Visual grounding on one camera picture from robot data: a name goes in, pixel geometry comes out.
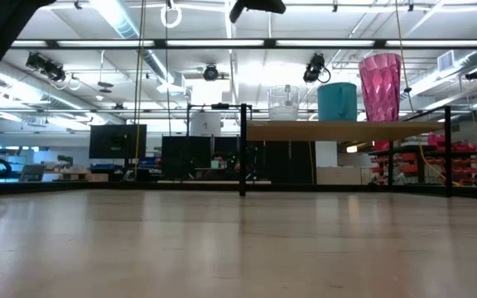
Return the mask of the red faceted plastic tumbler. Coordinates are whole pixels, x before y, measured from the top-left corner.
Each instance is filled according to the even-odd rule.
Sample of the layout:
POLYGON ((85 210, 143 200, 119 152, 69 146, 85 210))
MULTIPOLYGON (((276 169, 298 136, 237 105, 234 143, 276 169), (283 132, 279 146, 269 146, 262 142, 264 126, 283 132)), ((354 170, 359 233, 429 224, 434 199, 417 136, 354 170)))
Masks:
POLYGON ((399 119, 402 58, 398 54, 377 54, 359 62, 362 96, 369 122, 399 119))

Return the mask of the black metal rig frame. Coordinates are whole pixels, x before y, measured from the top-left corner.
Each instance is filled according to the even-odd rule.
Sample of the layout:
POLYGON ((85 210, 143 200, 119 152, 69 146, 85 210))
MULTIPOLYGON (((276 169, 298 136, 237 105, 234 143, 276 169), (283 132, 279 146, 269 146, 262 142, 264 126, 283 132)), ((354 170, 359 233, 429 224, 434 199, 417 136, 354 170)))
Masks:
MULTIPOLYGON (((380 192, 378 186, 367 185, 274 185, 260 182, 247 183, 247 191, 263 192, 380 192)), ((399 191, 393 193, 407 193, 415 195, 444 196, 445 185, 396 185, 399 191)), ((181 183, 147 183, 147 182, 26 182, 26 183, 2 183, 0 195, 21 195, 40 192, 56 192, 70 190, 193 190, 193 191, 231 191, 239 192, 239 181, 209 182, 185 181, 181 183)), ((460 187, 453 186, 451 197, 465 197, 477 199, 477 186, 460 187)))

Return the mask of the beige cabinet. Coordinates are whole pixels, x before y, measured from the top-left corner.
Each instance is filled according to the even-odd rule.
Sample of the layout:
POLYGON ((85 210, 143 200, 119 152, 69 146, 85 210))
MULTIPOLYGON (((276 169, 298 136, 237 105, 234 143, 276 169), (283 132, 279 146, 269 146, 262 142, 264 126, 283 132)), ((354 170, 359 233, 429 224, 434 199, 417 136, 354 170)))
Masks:
POLYGON ((367 185, 371 172, 367 167, 318 167, 318 185, 367 185))

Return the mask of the wooden shelf with black legs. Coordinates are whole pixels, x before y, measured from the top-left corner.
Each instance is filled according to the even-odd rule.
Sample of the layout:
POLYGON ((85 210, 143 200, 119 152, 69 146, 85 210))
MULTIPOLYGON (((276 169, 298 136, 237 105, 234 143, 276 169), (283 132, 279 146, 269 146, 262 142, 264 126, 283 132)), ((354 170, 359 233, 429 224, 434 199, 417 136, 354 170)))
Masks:
POLYGON ((298 142, 388 142, 388 184, 376 187, 376 191, 393 193, 400 188, 393 184, 393 143, 406 137, 419 136, 426 132, 443 130, 445 133, 445 190, 444 196, 453 195, 452 151, 451 151, 451 107, 441 106, 445 121, 419 122, 418 118, 434 113, 433 108, 410 117, 405 122, 350 122, 350 121, 253 121, 247 120, 247 105, 240 109, 241 123, 239 135, 239 194, 247 191, 247 146, 249 141, 298 141, 298 142))

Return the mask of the white air vent grille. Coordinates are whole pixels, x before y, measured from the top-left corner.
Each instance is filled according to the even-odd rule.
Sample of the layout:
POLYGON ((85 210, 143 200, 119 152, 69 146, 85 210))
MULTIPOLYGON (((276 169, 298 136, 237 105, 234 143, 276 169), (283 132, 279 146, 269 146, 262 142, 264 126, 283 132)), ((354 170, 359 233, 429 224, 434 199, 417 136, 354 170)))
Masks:
POLYGON ((455 64, 455 52, 449 50, 437 58, 437 67, 440 72, 453 68, 455 64))

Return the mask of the silver ventilation duct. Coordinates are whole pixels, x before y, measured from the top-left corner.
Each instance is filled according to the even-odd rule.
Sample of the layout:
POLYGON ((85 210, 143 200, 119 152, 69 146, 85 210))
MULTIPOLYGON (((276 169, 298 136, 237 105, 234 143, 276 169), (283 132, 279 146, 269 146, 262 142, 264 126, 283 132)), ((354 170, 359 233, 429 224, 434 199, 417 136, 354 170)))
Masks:
MULTIPOLYGON (((140 39, 140 31, 124 0, 89 0, 89 2, 124 40, 140 39)), ((167 71, 165 65, 146 46, 142 49, 141 57, 163 84, 174 82, 174 77, 167 71)))

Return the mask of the clear plastic measuring cup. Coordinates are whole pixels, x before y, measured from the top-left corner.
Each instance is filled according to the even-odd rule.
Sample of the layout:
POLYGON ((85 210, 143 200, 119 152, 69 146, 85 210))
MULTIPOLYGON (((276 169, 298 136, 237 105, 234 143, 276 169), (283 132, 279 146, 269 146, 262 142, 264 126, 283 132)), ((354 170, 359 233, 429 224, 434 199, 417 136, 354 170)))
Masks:
POLYGON ((289 84, 273 86, 267 91, 268 116, 272 121, 296 121, 300 90, 289 84))

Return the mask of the blue plastic cup with handle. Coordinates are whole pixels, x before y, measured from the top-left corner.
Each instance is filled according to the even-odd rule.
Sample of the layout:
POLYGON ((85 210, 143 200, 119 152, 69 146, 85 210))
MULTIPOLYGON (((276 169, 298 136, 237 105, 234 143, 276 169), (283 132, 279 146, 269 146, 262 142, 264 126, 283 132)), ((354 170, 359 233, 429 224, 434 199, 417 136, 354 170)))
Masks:
POLYGON ((318 119, 320 121, 356 121, 357 86, 339 82, 326 84, 317 90, 318 119))

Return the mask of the large black monitor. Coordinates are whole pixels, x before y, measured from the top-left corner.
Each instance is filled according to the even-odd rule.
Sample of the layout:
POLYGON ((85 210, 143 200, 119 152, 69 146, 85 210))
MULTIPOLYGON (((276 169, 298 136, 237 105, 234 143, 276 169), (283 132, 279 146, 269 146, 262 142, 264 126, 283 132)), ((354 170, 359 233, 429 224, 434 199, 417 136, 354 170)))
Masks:
POLYGON ((209 137, 163 137, 161 139, 161 170, 171 180, 194 178, 198 168, 211 164, 209 137))

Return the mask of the rack with red bins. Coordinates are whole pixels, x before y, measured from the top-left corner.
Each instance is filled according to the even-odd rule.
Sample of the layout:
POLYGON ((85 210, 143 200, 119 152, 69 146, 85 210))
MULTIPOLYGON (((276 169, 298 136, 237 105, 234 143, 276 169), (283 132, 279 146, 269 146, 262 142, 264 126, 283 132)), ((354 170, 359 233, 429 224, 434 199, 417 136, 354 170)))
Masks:
MULTIPOLYGON (((470 142, 453 142, 451 152, 451 179, 453 186, 474 185, 477 176, 477 146, 470 142)), ((388 171, 393 171, 396 185, 444 185, 446 183, 446 140, 443 135, 431 133, 420 142, 389 148, 383 142, 369 154, 372 181, 388 183, 388 171)))

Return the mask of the person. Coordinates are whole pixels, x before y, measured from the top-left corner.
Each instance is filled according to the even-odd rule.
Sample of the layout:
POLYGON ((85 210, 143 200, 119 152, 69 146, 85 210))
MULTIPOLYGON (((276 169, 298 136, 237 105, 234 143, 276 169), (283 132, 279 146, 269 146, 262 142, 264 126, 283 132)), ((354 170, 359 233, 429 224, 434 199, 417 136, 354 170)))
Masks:
POLYGON ((202 175, 204 180, 237 180, 239 178, 241 165, 238 161, 233 167, 228 167, 227 158, 219 152, 212 156, 212 161, 217 162, 217 167, 207 170, 202 175))

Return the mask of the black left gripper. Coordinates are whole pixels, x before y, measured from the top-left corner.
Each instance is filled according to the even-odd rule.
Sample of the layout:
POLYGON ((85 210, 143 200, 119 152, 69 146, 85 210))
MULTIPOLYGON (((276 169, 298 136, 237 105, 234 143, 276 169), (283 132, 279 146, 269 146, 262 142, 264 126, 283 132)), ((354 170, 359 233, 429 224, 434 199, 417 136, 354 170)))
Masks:
POLYGON ((237 0, 230 10, 229 20, 235 23, 244 9, 283 14, 287 7, 282 0, 237 0))

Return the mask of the black monitor on stand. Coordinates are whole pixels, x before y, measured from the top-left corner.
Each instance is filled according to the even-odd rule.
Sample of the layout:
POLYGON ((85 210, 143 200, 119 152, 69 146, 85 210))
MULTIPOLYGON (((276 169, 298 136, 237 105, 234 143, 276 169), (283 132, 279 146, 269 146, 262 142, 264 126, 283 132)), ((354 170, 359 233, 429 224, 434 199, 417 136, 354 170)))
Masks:
POLYGON ((90 159, 143 158, 147 148, 147 126, 100 125, 90 128, 90 159))

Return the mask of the white cylindrical tank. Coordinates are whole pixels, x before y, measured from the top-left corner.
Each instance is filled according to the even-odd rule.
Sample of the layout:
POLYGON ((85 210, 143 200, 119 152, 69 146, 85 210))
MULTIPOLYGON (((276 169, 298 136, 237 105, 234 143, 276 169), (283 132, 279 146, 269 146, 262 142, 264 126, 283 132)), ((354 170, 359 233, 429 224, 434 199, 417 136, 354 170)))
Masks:
POLYGON ((221 128, 219 113, 199 112, 190 119, 190 135, 194 137, 219 137, 221 128))

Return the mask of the black partition panel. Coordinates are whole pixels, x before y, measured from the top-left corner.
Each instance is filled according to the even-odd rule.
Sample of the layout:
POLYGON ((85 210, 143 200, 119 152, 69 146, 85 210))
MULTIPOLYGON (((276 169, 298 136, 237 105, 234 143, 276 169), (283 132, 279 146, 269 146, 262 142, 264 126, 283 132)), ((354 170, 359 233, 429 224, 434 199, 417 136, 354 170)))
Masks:
POLYGON ((255 180, 273 184, 316 183, 316 143, 299 141, 248 142, 247 162, 255 180))

